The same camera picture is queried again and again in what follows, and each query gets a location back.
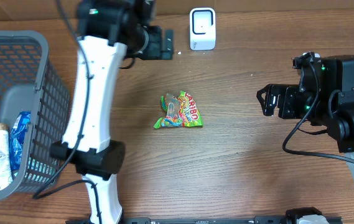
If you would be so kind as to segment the grey plastic mesh basket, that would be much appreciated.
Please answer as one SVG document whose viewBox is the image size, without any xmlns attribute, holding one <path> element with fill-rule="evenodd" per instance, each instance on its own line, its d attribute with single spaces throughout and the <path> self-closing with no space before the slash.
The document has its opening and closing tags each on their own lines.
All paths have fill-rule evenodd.
<svg viewBox="0 0 354 224">
<path fill-rule="evenodd" d="M 50 145 L 62 139 L 69 102 L 45 37 L 31 30 L 0 30 L 0 123 L 12 127 L 19 113 L 31 113 L 20 168 L 0 190 L 0 200 L 14 192 L 35 192 L 59 169 Z"/>
</svg>

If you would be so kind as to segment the blue snack packet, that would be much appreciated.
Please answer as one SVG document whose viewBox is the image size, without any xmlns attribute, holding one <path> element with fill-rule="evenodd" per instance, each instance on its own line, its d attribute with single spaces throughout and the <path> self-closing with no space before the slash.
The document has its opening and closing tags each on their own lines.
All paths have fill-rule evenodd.
<svg viewBox="0 0 354 224">
<path fill-rule="evenodd" d="M 11 170 L 20 168 L 24 138 L 27 132 L 27 125 L 30 123 L 30 111 L 22 111 L 16 118 L 9 137 L 9 160 Z"/>
</svg>

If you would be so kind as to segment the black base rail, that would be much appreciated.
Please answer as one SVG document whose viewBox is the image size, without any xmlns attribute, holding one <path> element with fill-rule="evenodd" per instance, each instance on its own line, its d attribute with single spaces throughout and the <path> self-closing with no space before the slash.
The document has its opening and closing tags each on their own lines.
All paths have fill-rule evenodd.
<svg viewBox="0 0 354 224">
<path fill-rule="evenodd" d="M 238 219 L 150 219 L 150 218 L 123 218 L 119 224 L 293 224 L 298 221 L 288 220 L 280 215 L 257 216 L 254 218 Z"/>
</svg>

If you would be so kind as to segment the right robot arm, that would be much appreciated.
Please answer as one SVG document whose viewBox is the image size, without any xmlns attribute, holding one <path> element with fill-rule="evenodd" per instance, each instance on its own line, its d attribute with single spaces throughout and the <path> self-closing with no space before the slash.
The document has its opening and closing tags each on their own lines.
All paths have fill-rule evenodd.
<svg viewBox="0 0 354 224">
<path fill-rule="evenodd" d="M 281 119 L 298 121 L 285 138 L 282 150 L 344 161 L 354 179 L 354 55 L 321 57 L 315 52 L 306 52 L 292 58 L 292 67 L 300 76 L 298 84 L 271 83 L 256 94 L 263 115 L 273 116 L 278 109 Z M 288 149 L 287 143 L 304 122 L 322 127 L 317 134 L 328 134 L 334 139 L 339 153 Z"/>
</svg>

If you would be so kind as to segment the green Haribo gummy bag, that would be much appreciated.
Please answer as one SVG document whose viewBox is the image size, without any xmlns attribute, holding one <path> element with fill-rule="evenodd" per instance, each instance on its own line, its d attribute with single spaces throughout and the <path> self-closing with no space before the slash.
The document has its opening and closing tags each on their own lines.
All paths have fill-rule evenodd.
<svg viewBox="0 0 354 224">
<path fill-rule="evenodd" d="M 161 106 L 166 115 L 156 121 L 155 129 L 203 126 L 195 100 L 185 91 L 180 91 L 178 97 L 170 93 L 161 96 Z"/>
</svg>

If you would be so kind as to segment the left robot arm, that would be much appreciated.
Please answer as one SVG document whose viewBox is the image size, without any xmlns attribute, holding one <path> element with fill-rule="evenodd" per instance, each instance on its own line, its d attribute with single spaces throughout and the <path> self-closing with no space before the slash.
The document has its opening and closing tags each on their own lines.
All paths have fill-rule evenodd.
<svg viewBox="0 0 354 224">
<path fill-rule="evenodd" d="M 71 35 L 78 44 L 72 110 L 62 139 L 50 155 L 73 164 L 87 187 L 90 223 L 119 223 L 117 174 L 126 147 L 110 135 L 110 114 L 118 72 L 125 59 L 170 60 L 173 32 L 151 24 L 154 1 L 82 1 Z"/>
</svg>

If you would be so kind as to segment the white barcode scanner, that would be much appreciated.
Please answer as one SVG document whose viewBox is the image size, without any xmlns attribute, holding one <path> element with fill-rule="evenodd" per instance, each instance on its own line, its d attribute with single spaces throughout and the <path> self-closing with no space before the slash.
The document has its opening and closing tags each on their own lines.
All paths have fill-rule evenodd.
<svg viewBox="0 0 354 224">
<path fill-rule="evenodd" d="M 210 7 L 190 11 L 190 48 L 194 51 L 213 50 L 216 45 L 216 13 Z"/>
</svg>

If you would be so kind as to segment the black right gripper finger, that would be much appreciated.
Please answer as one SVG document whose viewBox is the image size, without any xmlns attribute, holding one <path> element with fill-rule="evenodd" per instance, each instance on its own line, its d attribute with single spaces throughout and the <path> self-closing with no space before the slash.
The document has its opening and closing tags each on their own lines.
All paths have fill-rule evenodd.
<svg viewBox="0 0 354 224">
<path fill-rule="evenodd" d="M 276 95 L 273 94 L 263 94 L 259 95 L 259 102 L 261 105 L 261 109 L 263 111 L 263 115 L 265 116 L 273 116 L 274 110 L 276 108 Z"/>
<path fill-rule="evenodd" d="M 256 97 L 258 100 L 268 100 L 272 95 L 273 84 L 268 84 L 264 88 L 257 91 Z"/>
</svg>

